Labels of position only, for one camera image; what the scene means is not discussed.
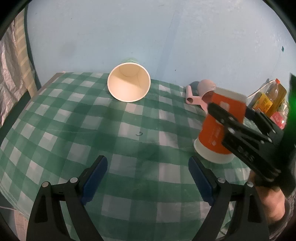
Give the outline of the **person's right hand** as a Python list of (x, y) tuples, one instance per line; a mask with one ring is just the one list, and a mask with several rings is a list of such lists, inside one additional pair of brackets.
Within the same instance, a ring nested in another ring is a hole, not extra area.
[(257, 175), (251, 170), (248, 181), (255, 185), (260, 201), (262, 202), (267, 223), (273, 225), (285, 216), (285, 196), (278, 186), (268, 188), (257, 185), (255, 178), (257, 178)]

